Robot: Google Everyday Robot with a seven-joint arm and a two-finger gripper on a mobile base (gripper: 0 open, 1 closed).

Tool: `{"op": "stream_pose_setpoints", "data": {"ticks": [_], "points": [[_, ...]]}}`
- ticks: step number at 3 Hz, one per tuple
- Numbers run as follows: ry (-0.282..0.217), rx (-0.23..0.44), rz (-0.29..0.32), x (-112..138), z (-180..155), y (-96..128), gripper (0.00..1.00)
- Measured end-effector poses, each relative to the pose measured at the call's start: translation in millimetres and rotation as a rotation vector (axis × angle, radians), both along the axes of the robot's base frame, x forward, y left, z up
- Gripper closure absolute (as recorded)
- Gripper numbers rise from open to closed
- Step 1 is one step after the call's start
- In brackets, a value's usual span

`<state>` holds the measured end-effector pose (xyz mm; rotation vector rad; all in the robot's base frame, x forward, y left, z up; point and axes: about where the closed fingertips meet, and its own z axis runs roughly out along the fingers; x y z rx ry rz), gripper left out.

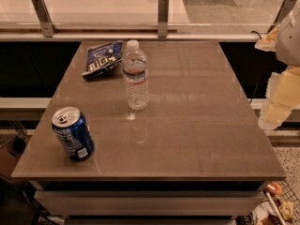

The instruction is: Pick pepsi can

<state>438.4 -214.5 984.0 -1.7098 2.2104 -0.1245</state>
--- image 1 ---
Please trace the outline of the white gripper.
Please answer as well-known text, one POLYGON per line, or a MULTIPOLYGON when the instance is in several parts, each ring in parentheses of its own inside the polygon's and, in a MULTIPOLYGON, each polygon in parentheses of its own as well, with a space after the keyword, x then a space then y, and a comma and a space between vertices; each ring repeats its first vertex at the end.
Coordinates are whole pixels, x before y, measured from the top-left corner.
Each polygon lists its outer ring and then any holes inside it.
POLYGON ((288 65, 282 73, 271 74, 258 120, 261 129, 274 130, 300 105, 300 7, 257 41, 255 48, 264 52, 277 49, 277 60, 288 65))

